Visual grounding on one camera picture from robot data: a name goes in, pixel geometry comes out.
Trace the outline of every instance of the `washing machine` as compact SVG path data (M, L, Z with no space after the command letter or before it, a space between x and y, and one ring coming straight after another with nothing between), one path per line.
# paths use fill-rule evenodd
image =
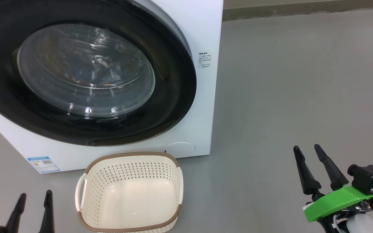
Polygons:
M0 133L40 173L208 155L221 17L222 0L0 0Z

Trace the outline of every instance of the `plastic laundry basket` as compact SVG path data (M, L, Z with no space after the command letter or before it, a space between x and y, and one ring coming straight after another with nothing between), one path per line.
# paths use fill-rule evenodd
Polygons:
M81 224L90 231L163 233L175 225L183 193L175 158L133 152L93 161L77 183L75 202Z

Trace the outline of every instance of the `brown basket rim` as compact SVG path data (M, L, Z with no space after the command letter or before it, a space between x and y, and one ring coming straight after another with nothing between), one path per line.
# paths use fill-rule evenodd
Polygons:
M147 152L128 152L128 153L119 153L119 154L113 154L113 155L106 155L103 157L100 157L93 161L89 166L86 168L85 174L89 174L90 169L93 168L93 166L103 160L106 159L111 159L111 158L120 158L120 157L128 157L128 156L139 156L139 155L153 155L153 156L164 156L167 158L170 158L172 162L175 163L176 167L179 168L179 163L178 161L170 154L164 153L164 152L152 152L152 151L147 151Z
M163 152L128 152L128 153L106 155L106 156L103 156L103 157L100 157L100 158L96 159L86 168L85 174L88 174L90 169L92 169L93 166L100 161L103 161L103 160L106 160L106 159L111 159L111 158L120 158L120 157L127 157L127 156L139 156L139 155L164 156L164 157L170 158L175 163L176 167L179 168L178 161L173 156L171 156L170 154L167 154L167 153L163 153ZM181 207L182 207L182 205L179 204L176 211L175 211L175 214L168 221L166 221L164 223L155 224L155 225L146 226L146 227L135 227L135 228L124 228L124 229L106 229L106 228L91 227L84 221L81 211L78 211L77 215L78 215L80 223L87 230L90 230L90 231L93 231L93 232L105 232L105 233L126 233L126 232L136 232L136 231L143 231L143 230L153 230L153 229L157 229L157 228L161 228L161 227L166 227L167 225L169 225L170 223L175 221L175 219L179 215L179 212L181 211Z
M136 231L143 231L143 230L153 230L153 229L157 229L157 228L161 228L161 227L166 227L167 225L169 225L170 223L172 223L173 221L175 221L175 219L179 215L179 212L181 211L181 207L182 207L182 205L179 204L178 208L175 211L175 214L168 221L166 221L164 223L155 224L155 225L151 225L151 226L147 226L147 227L135 227L135 228L106 229L106 228L90 227L84 221L82 212L78 211L77 215L78 215L79 221L83 225L83 227L86 228L86 229L88 229L88 230L90 230L90 231L94 231L94 232L105 232L105 233L125 233L125 232L136 232Z

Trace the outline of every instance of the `concrete floor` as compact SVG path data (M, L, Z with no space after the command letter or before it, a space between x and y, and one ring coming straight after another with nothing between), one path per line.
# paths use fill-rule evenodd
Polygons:
M223 23L213 128L211 155L179 160L172 233L321 232L302 212L292 147L324 193L315 143L342 171L373 164L373 10ZM26 192L20 233L38 232L51 189L56 231L87 232L74 207L81 174L39 175L0 135L0 225Z

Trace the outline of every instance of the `blue energy label sticker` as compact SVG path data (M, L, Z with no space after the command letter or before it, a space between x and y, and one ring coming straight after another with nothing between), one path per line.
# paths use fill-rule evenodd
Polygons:
M35 157L27 158L35 168L41 173L47 172L59 172L59 168L53 163L53 161L48 157Z

